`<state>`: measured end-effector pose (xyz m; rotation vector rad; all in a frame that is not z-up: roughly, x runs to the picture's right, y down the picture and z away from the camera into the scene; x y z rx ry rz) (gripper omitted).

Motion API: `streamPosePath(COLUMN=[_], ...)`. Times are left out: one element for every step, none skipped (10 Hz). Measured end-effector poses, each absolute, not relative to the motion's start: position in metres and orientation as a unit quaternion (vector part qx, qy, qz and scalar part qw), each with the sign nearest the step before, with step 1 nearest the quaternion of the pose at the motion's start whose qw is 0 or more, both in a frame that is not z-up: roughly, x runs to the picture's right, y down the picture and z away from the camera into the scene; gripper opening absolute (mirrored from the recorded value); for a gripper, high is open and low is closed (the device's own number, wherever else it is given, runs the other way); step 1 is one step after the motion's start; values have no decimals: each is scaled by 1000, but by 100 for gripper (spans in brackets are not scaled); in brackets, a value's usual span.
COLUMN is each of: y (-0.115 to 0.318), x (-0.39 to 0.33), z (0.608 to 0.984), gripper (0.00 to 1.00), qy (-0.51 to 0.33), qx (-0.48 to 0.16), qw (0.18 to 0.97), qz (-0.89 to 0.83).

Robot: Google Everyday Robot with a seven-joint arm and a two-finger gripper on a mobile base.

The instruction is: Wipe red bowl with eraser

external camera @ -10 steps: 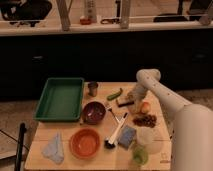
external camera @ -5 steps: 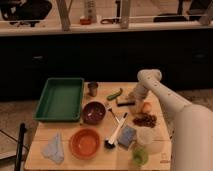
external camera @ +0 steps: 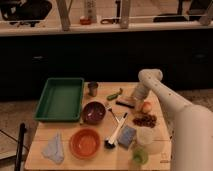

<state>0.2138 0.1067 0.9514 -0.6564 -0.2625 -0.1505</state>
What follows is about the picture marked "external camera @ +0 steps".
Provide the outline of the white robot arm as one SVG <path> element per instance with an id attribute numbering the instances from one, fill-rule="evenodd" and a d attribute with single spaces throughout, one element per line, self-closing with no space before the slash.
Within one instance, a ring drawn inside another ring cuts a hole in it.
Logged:
<path id="1" fill-rule="evenodd" d="M 213 112 L 185 99 L 161 80 L 160 69 L 142 69 L 132 96 L 145 100 L 152 91 L 173 115 L 170 171 L 213 171 Z"/>

